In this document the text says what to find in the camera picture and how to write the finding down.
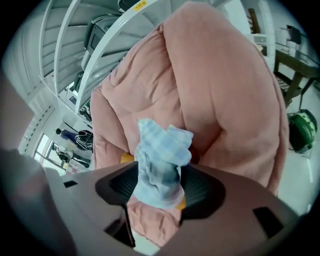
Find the yellow sticker with number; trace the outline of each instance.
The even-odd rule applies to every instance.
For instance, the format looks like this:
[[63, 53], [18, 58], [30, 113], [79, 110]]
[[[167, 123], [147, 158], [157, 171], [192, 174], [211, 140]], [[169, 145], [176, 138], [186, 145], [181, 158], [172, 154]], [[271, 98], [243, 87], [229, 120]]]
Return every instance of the yellow sticker with number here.
[[147, 5], [147, 1], [143, 0], [143, 1], [140, 1], [138, 2], [135, 7], [133, 7], [133, 9], [135, 11], [139, 11], [141, 8], [145, 7]]

